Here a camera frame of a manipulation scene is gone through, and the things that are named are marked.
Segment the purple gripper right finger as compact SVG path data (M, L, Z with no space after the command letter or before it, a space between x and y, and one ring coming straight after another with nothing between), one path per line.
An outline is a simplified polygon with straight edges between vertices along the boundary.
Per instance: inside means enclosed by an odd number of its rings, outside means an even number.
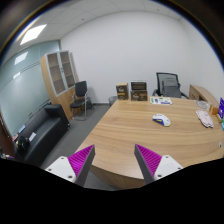
M135 145L134 155L141 169L145 184L150 184L182 169L182 166L170 155L161 156L138 144Z

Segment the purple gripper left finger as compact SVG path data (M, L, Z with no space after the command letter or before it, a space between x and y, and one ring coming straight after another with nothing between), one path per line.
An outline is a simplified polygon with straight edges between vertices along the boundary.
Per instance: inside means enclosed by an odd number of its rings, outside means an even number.
M69 157L60 156L46 171L83 187L94 157L95 146L90 145Z

